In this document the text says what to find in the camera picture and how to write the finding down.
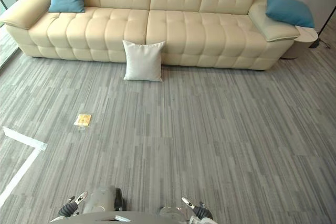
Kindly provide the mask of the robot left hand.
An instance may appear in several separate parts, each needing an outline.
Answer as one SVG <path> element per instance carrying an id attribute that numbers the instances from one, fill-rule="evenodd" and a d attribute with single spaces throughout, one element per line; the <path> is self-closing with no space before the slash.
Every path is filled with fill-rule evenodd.
<path id="1" fill-rule="evenodd" d="M 68 199 L 68 202 L 61 207 L 58 214 L 63 217 L 72 216 L 78 209 L 79 204 L 88 196 L 88 192 L 82 192 L 77 198 L 72 196 Z"/>

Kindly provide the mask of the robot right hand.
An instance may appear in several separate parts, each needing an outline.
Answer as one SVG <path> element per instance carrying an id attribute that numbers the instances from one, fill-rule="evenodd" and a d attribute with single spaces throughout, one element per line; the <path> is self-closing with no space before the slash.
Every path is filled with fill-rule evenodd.
<path id="1" fill-rule="evenodd" d="M 205 207 L 205 204 L 201 201 L 199 202 L 199 205 L 194 205 L 189 199 L 182 197 L 182 202 L 192 209 L 193 213 L 198 219 L 203 220 L 205 218 L 208 218 L 213 220 L 212 213 Z"/>

